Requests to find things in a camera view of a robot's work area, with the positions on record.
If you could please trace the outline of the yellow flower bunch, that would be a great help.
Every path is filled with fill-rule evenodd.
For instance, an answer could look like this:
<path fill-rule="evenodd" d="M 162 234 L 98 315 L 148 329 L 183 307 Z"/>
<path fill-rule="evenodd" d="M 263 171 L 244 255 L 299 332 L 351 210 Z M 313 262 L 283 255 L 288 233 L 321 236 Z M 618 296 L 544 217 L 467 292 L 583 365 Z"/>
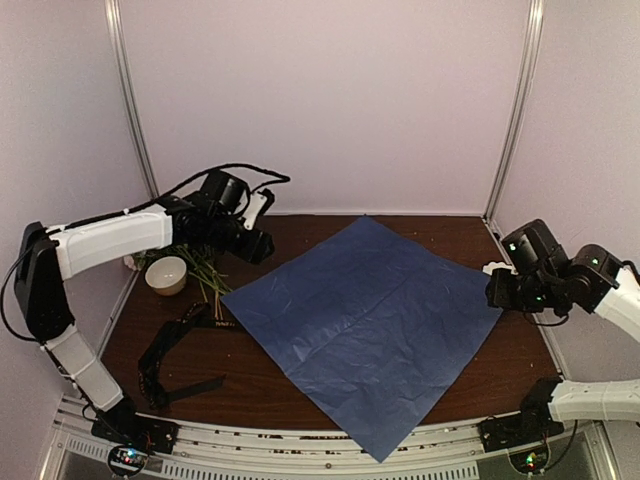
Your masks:
<path fill-rule="evenodd" d="M 217 267 L 217 254 L 213 247 L 178 244 L 170 247 L 172 253 L 185 261 L 188 274 L 198 281 L 202 296 L 213 308 L 214 319 L 224 322 L 222 297 L 232 291 L 226 274 Z"/>

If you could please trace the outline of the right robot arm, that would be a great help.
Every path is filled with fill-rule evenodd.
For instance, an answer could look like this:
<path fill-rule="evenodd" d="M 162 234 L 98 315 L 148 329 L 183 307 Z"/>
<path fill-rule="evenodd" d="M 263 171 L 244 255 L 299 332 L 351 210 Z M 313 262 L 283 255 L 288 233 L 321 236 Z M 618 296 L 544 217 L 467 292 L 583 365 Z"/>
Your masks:
<path fill-rule="evenodd" d="M 553 327 L 566 325 L 574 310 L 639 338 L 639 270 L 598 244 L 568 255 L 548 225 L 534 219 L 500 241 L 504 262 L 489 262 L 485 295 L 489 306 L 522 314 L 550 311 Z M 543 379 L 530 390 L 513 419 L 519 440 L 535 440 L 551 423 L 639 420 L 639 382 L 579 382 Z"/>

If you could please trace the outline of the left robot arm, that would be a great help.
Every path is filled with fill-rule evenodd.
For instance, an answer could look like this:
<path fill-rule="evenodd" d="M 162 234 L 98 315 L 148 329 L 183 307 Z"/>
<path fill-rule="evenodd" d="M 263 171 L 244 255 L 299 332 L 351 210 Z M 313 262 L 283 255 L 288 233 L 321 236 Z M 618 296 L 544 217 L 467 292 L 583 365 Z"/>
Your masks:
<path fill-rule="evenodd" d="M 200 171 L 159 197 L 66 225 L 29 224 L 20 253 L 1 288 L 14 290 L 28 332 L 6 329 L 15 338 L 39 345 L 99 413 L 106 429 L 123 444 L 137 442 L 144 424 L 135 406 L 94 349 L 79 332 L 65 281 L 130 254 L 173 245 L 229 252 L 259 264 L 274 251 L 270 234 L 256 220 L 275 201 L 271 186 L 290 177 L 252 166 L 268 181 L 250 187 L 231 174 L 232 164 Z"/>

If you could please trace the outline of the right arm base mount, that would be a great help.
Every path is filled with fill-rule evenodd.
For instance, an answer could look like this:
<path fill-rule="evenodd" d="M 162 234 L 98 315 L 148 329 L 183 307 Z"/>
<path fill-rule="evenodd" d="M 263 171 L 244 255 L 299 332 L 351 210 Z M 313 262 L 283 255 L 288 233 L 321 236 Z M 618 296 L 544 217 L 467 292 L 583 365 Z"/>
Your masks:
<path fill-rule="evenodd" d="M 485 453 L 506 450 L 514 470 L 532 477 L 545 473 L 551 466 L 551 437 L 565 427 L 554 421 L 545 403 L 524 401 L 520 410 L 506 416 L 490 416 L 478 425 Z"/>

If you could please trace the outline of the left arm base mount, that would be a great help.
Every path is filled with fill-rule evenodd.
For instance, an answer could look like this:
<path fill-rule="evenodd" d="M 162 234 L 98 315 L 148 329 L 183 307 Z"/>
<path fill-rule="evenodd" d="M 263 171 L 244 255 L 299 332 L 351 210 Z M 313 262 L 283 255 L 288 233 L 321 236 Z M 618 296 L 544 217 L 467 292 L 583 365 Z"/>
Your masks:
<path fill-rule="evenodd" d="M 157 454 L 173 452 L 179 425 L 168 420 L 132 415 L 95 412 L 91 428 L 94 437 L 113 443 L 106 464 L 117 479 L 140 474 Z"/>

